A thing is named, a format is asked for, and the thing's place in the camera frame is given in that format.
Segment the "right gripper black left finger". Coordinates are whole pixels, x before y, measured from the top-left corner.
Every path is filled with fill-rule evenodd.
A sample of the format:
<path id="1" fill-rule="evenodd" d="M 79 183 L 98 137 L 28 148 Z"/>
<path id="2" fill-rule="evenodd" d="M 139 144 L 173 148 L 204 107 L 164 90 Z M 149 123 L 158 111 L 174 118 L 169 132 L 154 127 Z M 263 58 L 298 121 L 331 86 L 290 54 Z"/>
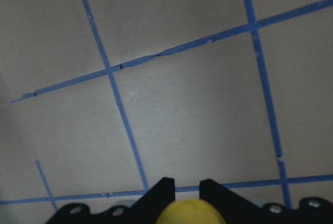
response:
<path id="1" fill-rule="evenodd" d="M 47 223 L 156 223 L 161 212 L 175 200 L 175 181 L 163 177 L 132 206 L 115 205 L 92 214 L 84 203 L 61 207 Z"/>

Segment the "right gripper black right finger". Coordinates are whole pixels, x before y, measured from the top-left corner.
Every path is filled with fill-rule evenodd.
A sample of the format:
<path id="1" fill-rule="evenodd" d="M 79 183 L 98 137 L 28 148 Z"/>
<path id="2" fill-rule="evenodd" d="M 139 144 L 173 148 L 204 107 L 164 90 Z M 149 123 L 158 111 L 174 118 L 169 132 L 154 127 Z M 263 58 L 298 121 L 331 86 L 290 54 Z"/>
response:
<path id="1" fill-rule="evenodd" d="M 278 203 L 258 207 L 212 179 L 200 182 L 199 197 L 215 207 L 226 223 L 332 223 L 332 203 L 319 197 L 301 199 L 297 209 Z"/>

